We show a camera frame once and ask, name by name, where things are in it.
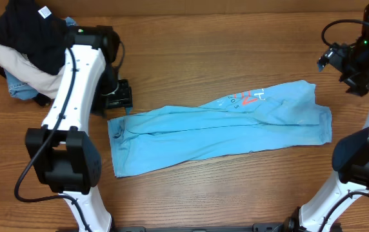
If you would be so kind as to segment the light blue printed t-shirt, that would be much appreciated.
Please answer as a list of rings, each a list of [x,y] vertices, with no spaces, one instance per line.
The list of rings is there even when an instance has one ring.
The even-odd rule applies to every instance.
[[[108,134],[115,176],[130,177],[191,160],[323,145],[332,140],[332,114],[302,80],[118,117]]]

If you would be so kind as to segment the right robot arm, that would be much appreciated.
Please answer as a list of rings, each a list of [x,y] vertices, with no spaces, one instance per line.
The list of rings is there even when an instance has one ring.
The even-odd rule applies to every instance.
[[[341,72],[348,93],[364,96],[369,92],[369,4],[364,9],[361,36],[353,44],[329,44],[317,65],[327,64]],[[359,197],[369,198],[369,113],[363,129],[341,139],[332,155],[333,172],[306,204],[274,231],[341,231],[336,220]]]

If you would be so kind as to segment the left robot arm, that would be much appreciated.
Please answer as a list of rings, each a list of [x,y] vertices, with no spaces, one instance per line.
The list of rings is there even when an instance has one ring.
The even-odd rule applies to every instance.
[[[14,188],[17,200],[27,199],[19,187],[30,169],[52,196],[36,202],[63,199],[78,224],[78,231],[116,231],[106,210],[98,182],[101,155],[88,136],[91,114],[133,106],[132,89],[119,76],[113,62],[125,46],[111,26],[71,26],[65,37],[65,65],[58,94],[40,128],[26,132],[30,162]]]

